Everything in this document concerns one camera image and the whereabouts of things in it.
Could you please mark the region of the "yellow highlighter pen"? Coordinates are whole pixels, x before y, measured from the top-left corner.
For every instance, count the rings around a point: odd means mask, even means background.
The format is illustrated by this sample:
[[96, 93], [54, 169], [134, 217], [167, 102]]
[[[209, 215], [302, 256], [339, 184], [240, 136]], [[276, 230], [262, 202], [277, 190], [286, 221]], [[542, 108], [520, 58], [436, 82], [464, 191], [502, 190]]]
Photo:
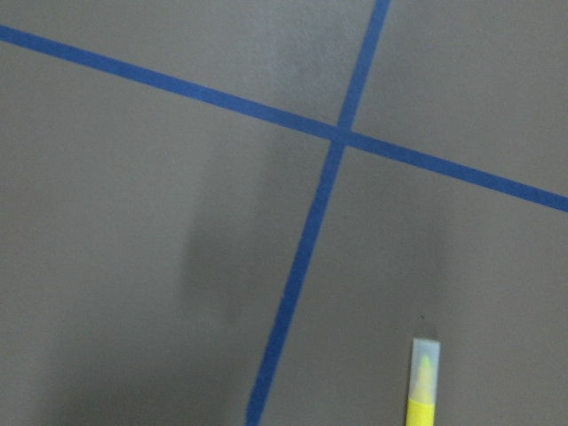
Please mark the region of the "yellow highlighter pen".
[[406, 426], [433, 426], [438, 395], [440, 342], [414, 338], [406, 403]]

